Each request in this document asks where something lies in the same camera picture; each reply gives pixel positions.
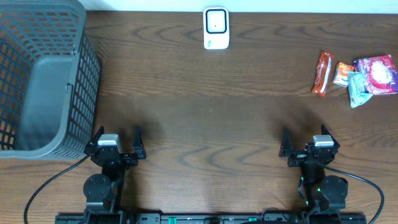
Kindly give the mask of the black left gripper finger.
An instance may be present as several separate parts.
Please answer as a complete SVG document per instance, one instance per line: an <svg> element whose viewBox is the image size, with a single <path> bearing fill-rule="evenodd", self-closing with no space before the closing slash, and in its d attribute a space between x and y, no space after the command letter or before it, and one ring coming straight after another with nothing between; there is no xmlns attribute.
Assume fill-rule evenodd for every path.
<svg viewBox="0 0 398 224"><path fill-rule="evenodd" d="M138 159L146 158L146 150L141 138L140 127L136 127L136 132L134 133L134 139L132 142L132 148Z"/></svg>
<svg viewBox="0 0 398 224"><path fill-rule="evenodd" d="M101 126L96 134L91 138L91 140L85 146L85 152L96 152L98 148L98 141L101 135L104 134L104 127Z"/></svg>

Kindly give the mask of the green snack packet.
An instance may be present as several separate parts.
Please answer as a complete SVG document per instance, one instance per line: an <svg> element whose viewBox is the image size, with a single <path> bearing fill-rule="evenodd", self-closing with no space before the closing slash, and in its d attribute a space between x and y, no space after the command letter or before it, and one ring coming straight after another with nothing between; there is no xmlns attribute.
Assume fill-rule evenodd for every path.
<svg viewBox="0 0 398 224"><path fill-rule="evenodd" d="M365 104L372 98L365 88L366 78L360 72L348 72L348 92L350 105L352 108L356 108Z"/></svg>

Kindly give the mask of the red orange snack bag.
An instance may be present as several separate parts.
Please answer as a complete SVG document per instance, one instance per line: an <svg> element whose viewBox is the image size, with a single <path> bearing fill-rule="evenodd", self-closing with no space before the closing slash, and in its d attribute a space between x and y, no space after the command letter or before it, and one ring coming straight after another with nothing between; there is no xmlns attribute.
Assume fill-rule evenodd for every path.
<svg viewBox="0 0 398 224"><path fill-rule="evenodd" d="M331 66L334 55L322 51L316 68L316 77L312 88L312 93L325 97L328 79L331 73Z"/></svg>

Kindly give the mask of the red purple tissue pack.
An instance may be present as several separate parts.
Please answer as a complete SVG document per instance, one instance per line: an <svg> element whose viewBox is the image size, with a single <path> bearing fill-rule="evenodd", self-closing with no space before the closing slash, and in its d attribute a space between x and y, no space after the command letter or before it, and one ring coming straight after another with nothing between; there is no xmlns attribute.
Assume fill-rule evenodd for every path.
<svg viewBox="0 0 398 224"><path fill-rule="evenodd" d="M365 90L373 95L397 93L397 71L391 55L361 58L353 67L365 77Z"/></svg>

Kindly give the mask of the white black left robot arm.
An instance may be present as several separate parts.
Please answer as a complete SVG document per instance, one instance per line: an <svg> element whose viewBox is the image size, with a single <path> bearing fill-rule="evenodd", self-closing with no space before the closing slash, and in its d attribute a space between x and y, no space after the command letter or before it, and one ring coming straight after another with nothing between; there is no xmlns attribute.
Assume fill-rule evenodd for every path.
<svg viewBox="0 0 398 224"><path fill-rule="evenodd" d="M83 186L86 208L85 223L131 223L134 217L120 207L124 177L128 169L146 158L146 150L137 127L132 142L132 153L121 152L117 134L105 134L100 127L85 146L84 153L101 167L101 173L87 178Z"/></svg>

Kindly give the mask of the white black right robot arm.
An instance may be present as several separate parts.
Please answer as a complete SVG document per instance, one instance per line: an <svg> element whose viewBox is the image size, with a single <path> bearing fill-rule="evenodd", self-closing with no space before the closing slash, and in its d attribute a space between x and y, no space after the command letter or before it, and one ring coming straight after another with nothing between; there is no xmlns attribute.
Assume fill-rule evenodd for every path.
<svg viewBox="0 0 398 224"><path fill-rule="evenodd" d="M346 207L348 181L336 175L326 175L326 166L335 159L340 144L321 125L322 133L314 135L304 149L294 149L288 130L283 129L279 157L287 158L289 167L298 167L301 178L298 191L307 202L303 218L321 214L337 214Z"/></svg>

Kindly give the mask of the white barcode scanner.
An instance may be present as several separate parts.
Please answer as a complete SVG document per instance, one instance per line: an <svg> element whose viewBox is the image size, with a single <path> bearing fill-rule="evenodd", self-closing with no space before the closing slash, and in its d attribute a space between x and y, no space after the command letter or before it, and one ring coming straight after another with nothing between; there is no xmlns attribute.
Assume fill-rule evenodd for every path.
<svg viewBox="0 0 398 224"><path fill-rule="evenodd" d="M203 11L203 42L207 50L223 50L229 46L229 11L224 7L208 7Z"/></svg>

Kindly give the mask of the grey plastic mesh basket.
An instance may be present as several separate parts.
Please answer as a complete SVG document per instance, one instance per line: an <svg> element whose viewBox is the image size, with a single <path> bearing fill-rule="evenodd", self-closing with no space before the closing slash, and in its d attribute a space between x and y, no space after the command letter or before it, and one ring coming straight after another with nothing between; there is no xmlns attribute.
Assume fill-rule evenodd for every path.
<svg viewBox="0 0 398 224"><path fill-rule="evenodd" d="M91 139L100 61L78 1L1 2L1 157L77 159Z"/></svg>

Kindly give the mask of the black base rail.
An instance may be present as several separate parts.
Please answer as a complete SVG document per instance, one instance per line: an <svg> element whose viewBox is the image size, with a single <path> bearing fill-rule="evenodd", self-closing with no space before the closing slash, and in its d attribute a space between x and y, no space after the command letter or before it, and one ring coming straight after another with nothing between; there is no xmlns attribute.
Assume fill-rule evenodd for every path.
<svg viewBox="0 0 398 224"><path fill-rule="evenodd" d="M300 223L291 214L267 213L265 215L161 215L137 213L123 219L120 215L105 215L101 218L85 218L83 215L57 215L55 223L135 223L135 224L238 224L238 223Z"/></svg>

